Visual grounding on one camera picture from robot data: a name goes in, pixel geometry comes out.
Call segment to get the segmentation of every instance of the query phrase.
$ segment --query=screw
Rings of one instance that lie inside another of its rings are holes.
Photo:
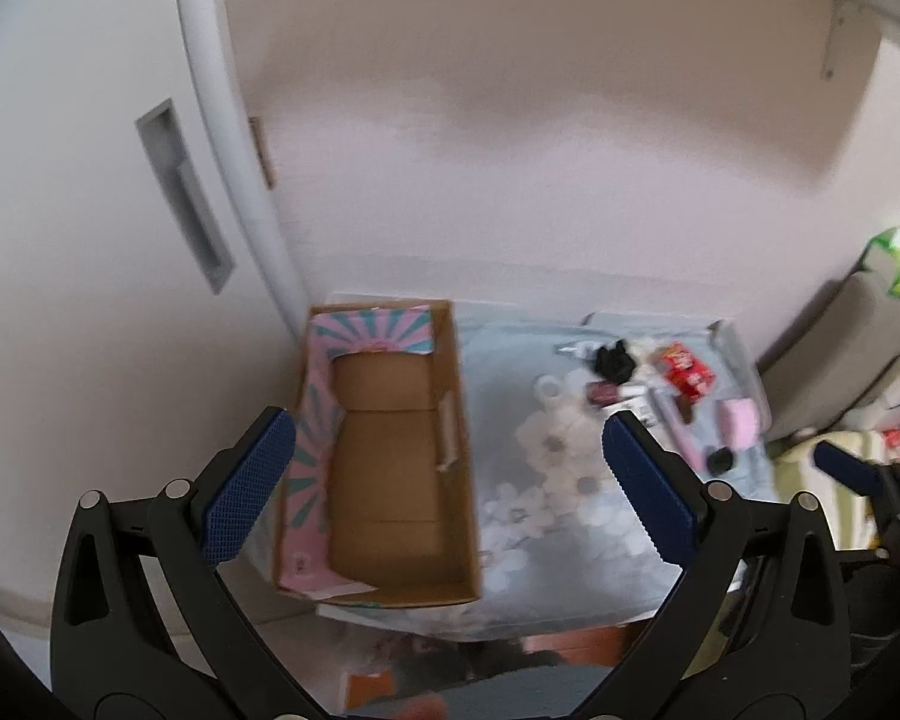
[[[797,503],[800,504],[802,509],[807,509],[807,512],[816,512],[820,508],[820,501],[811,493],[797,495]]]
[[[725,482],[711,482],[706,486],[706,494],[715,501],[728,501],[733,497],[733,488]]]
[[[175,479],[163,488],[163,491],[167,493],[168,498],[183,498],[190,491],[190,482],[186,479]]]

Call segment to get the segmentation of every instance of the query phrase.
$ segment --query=floor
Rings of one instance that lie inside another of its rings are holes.
[[[525,637],[526,652],[552,651],[573,665],[615,666],[623,659],[626,650],[637,640],[647,622],[632,623],[622,627],[589,628],[568,631],[563,634],[545,634]],[[362,707],[375,698],[394,692],[391,672],[349,677],[346,707]]]

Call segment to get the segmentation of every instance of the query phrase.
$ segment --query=open cardboard box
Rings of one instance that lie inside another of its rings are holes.
[[[323,603],[429,607],[480,596],[451,303],[324,305],[314,307],[311,316],[420,305],[428,305],[433,318],[432,354],[360,352],[333,360],[332,388],[346,416],[327,484],[329,562],[341,576],[376,589]],[[282,507],[285,495],[278,499]],[[277,522],[284,521],[281,512]],[[282,536],[283,529],[277,529]],[[274,555],[280,554],[278,542]],[[275,583],[278,576],[274,568]]]

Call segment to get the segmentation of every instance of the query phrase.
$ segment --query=white wall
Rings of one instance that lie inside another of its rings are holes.
[[[236,264],[219,295],[134,125],[167,98]],[[176,0],[0,0],[0,613],[45,627],[79,496],[196,477],[290,400],[295,346],[229,207]],[[247,571],[247,613],[285,613]]]
[[[757,355],[900,220],[900,50],[861,20],[822,81],[830,6],[227,0],[312,293],[724,314]]]

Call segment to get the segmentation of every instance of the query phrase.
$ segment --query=blue textured gripper pad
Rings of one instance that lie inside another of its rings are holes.
[[[883,482],[874,466],[830,442],[814,447],[813,465],[857,495],[876,498],[883,493]]]
[[[287,469],[296,444],[293,418],[280,412],[230,474],[203,516],[202,554],[209,565],[233,560]]]
[[[666,474],[619,419],[604,423],[604,460],[665,562],[682,568],[697,553],[697,521]]]

